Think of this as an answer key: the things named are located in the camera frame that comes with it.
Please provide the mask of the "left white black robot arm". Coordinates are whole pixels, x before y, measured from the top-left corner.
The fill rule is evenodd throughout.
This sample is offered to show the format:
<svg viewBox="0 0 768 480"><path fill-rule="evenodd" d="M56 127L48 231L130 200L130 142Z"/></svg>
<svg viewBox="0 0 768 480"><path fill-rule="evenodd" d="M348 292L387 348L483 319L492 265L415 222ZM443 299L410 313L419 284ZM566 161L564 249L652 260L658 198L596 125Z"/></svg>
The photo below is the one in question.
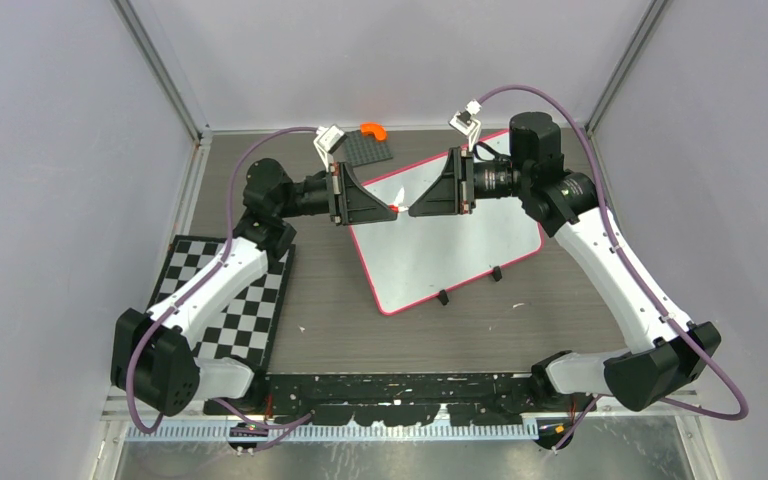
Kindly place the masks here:
<svg viewBox="0 0 768 480"><path fill-rule="evenodd" d="M228 399L240 412L258 412L267 398L256 368L234 356L202 358L195 348L210 321L264 277L293 244L291 217L326 215L338 226L390 222L405 211L403 196L385 202L369 192L352 167L333 162L293 181L275 159L246 173L244 212L215 256L164 300L117 319L111 381L126 394L132 416L145 404L164 417L194 400Z"/></svg>

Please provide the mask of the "red capped white marker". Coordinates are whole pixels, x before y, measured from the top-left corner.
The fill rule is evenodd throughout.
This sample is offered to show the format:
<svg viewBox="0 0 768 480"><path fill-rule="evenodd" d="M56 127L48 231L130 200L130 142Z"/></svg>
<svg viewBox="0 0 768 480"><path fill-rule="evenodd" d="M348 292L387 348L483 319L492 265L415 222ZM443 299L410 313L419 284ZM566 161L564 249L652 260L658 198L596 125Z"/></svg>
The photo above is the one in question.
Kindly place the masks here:
<svg viewBox="0 0 768 480"><path fill-rule="evenodd" d="M396 206L399 207L399 213L398 214L401 214L403 212L407 212L409 210L410 206L405 202L405 189L403 187L401 187L397 191L397 193L395 195L395 198L394 198L394 200L393 200L391 205L396 205Z"/></svg>

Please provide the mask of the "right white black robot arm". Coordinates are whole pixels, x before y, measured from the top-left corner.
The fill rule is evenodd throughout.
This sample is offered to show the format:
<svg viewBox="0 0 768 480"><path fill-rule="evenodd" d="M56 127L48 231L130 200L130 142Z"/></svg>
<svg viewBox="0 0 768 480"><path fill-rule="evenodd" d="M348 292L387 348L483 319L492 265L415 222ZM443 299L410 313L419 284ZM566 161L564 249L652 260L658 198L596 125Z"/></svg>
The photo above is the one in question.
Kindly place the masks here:
<svg viewBox="0 0 768 480"><path fill-rule="evenodd" d="M567 251L612 313L625 347L617 352L561 351L531 369L531 397L556 410L572 394L614 397L632 411L664 401L696 380L705 368L699 351L712 355L721 335L710 323L697 324L678 309L660 313L654 302L664 292L639 283L646 271L622 244L610 211L584 173L564 165L560 127L543 112L525 112L509 122L509 151L483 161L476 157L480 122L469 111L451 126L468 139L452 147L440 176L410 206L412 217L471 213L480 199L518 198L525 214Z"/></svg>

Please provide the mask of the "pink framed whiteboard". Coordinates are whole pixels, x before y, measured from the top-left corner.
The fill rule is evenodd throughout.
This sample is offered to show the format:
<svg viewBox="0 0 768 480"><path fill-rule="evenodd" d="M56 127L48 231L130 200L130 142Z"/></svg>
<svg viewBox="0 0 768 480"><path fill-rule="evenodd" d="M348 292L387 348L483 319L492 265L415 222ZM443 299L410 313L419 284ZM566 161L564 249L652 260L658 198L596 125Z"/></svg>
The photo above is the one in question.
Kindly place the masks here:
<svg viewBox="0 0 768 480"><path fill-rule="evenodd" d="M446 158L441 153L363 185L389 206L403 187L410 205L440 175ZM385 315L490 275L495 266L533 256L544 244L539 225L523 212L518 198L480 200L468 215L414 218L403 212L395 221L352 225L349 231L377 308Z"/></svg>

